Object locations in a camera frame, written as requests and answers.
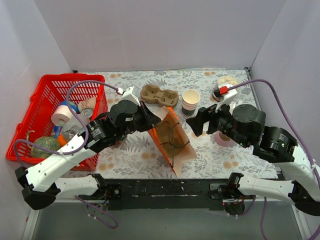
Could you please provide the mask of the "stack of paper cups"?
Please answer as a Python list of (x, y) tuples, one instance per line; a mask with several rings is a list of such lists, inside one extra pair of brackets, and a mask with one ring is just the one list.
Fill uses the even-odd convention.
[(189, 117), (195, 113), (198, 103), (201, 99), (200, 94), (193, 89), (185, 90), (181, 97), (181, 111)]

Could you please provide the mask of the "orange paper bag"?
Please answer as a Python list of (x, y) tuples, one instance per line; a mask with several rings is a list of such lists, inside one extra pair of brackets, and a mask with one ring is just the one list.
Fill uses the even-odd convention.
[(184, 164), (196, 159), (196, 151), (171, 107), (160, 107), (154, 114), (160, 118), (160, 123), (150, 129), (148, 134), (178, 177)]

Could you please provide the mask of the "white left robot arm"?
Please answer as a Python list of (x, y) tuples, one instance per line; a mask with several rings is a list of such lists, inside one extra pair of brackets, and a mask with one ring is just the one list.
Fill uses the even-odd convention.
[(129, 134), (153, 129), (161, 119), (143, 101), (125, 96), (107, 112), (86, 124), (65, 146), (42, 162), (15, 170), (24, 201), (41, 210), (60, 198), (88, 196), (90, 199), (117, 199), (120, 184), (108, 184), (98, 173), (63, 178), (63, 174), (85, 159), (114, 146)]

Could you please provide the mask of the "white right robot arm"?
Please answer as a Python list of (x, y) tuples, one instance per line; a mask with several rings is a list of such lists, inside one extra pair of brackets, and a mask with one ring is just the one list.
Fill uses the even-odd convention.
[(285, 129), (266, 126), (266, 113), (250, 104), (240, 104), (233, 110), (229, 95), (210, 107), (201, 107), (187, 124), (196, 136), (208, 123), (207, 134), (219, 131), (243, 148), (252, 147), (252, 154), (281, 169), (284, 180), (254, 178), (231, 173), (225, 185), (212, 189), (214, 199), (237, 199), (241, 196), (262, 196), (294, 205), (312, 216), (320, 214), (320, 188), (316, 174), (319, 166), (310, 163), (298, 141)]

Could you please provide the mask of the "brown cardboard cup carrier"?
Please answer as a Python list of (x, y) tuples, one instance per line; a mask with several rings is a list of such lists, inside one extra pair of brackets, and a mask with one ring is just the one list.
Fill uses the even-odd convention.
[(174, 108), (179, 101), (179, 93), (170, 89), (161, 89), (153, 84), (146, 84), (140, 91), (141, 99), (148, 104)]

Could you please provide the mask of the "pink straw holder cup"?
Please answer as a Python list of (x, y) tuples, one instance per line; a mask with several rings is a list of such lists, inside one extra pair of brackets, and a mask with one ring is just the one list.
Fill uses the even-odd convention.
[(221, 147), (234, 147), (236, 143), (229, 137), (222, 134), (220, 131), (216, 132), (214, 135), (216, 143)]

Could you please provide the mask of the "beige patterned cup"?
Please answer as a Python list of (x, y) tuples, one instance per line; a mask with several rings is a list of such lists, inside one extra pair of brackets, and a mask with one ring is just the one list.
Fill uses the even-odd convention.
[(86, 100), (82, 100), (78, 103), (78, 110), (81, 113), (85, 109), (91, 109), (92, 111), (95, 109), (97, 102), (96, 97), (91, 97)]

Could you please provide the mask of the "floral table mat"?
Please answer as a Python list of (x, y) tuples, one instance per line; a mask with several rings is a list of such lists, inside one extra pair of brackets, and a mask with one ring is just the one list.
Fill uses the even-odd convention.
[[(130, 86), (142, 88), (152, 84), (161, 89), (169, 89), (182, 94), (186, 90), (196, 90), (200, 94), (199, 107), (215, 104), (212, 89), (223, 76), (232, 76), (239, 83), (245, 82), (247, 73), (233, 69), (190, 69), (158, 71), (119, 71), (103, 74), (107, 87), (107, 104), (113, 106), (120, 97), (113, 87), (126, 89)], [(181, 105), (174, 111), (196, 152), (196, 159), (183, 165), (182, 179), (226, 179), (231, 173), (242, 173), (255, 178), (276, 178), (275, 167), (252, 155), (251, 148), (239, 145), (222, 147), (216, 143), (215, 134), (203, 133), (196, 137), (186, 124)], [(98, 156), (96, 172), (111, 179), (171, 179), (174, 172), (147, 132), (131, 134), (126, 140), (106, 148)]]

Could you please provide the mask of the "wrapped toilet paper roll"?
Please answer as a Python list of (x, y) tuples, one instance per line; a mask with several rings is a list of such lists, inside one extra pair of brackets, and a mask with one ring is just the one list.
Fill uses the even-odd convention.
[(227, 76), (222, 76), (221, 78), (219, 78), (213, 88), (212, 91), (212, 97), (217, 101), (220, 102), (223, 99), (223, 96), (220, 94), (220, 85), (224, 85), (224, 84), (230, 84), (230, 85), (237, 85), (240, 82), (235, 78), (232, 77), (230, 75)]

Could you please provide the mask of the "crumpled grey paper bag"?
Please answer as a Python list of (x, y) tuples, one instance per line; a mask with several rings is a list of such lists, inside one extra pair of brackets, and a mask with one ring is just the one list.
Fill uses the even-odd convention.
[(61, 134), (69, 142), (84, 126), (78, 121), (75, 116), (62, 127)]

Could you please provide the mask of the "white tape roll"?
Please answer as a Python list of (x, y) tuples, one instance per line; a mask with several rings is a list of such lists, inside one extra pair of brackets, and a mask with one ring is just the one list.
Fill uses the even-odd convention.
[(53, 115), (51, 121), (55, 126), (63, 127), (77, 113), (73, 108), (69, 109), (67, 105), (59, 105)]

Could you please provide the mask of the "red plastic basket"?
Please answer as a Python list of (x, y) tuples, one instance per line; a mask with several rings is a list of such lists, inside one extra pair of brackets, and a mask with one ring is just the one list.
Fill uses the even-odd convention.
[(83, 73), (64, 73), (44, 75), (34, 93), (30, 97), (30, 105), (23, 118), (22, 123), (16, 127), (12, 139), (25, 139), (30, 133), (29, 141), (34, 142), (40, 137), (48, 137), (52, 134), (55, 126), (62, 126), (72, 117), (71, 112), (65, 105), (69, 89), (76, 83), (89, 80), (89, 83), (81, 84), (74, 89), (69, 100), (75, 104), (95, 98), (93, 115), (108, 110), (105, 89), (102, 84), (96, 81), (105, 82), (102, 75), (88, 75)]

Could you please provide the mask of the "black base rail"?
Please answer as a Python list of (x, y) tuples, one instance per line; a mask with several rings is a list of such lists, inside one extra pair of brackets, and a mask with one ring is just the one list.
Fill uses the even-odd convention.
[(242, 204), (240, 193), (225, 191), (227, 179), (104, 179), (102, 188), (84, 200), (107, 201), (111, 211), (132, 209), (209, 209), (223, 202)]

